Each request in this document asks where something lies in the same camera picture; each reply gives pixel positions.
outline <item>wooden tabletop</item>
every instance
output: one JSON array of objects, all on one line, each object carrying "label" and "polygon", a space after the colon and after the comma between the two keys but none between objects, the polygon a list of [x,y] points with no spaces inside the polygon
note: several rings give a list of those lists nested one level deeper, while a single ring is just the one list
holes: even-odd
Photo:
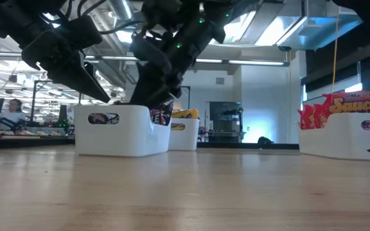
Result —
[{"label": "wooden tabletop", "polygon": [[0,150],[2,230],[370,231],[370,161],[284,150]]}]

